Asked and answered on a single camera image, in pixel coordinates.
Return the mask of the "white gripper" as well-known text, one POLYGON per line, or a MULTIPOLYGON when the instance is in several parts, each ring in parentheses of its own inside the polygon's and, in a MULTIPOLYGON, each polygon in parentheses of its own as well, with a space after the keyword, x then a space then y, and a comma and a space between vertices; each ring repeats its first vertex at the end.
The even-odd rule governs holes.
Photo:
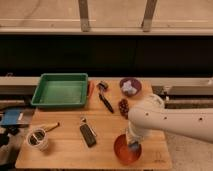
POLYGON ((131 146, 134 143, 141 143, 149 135, 149 130, 136 127, 132 123, 129 123, 125 134, 127 145, 131 146))

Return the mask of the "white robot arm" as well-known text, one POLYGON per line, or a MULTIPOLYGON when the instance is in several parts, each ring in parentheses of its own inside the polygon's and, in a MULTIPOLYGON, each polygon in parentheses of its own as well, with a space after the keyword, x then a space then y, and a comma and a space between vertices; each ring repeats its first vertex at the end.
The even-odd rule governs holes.
POLYGON ((158 95, 148 94, 128 112, 127 143, 140 143, 151 130, 213 143, 213 108, 166 109, 158 95))

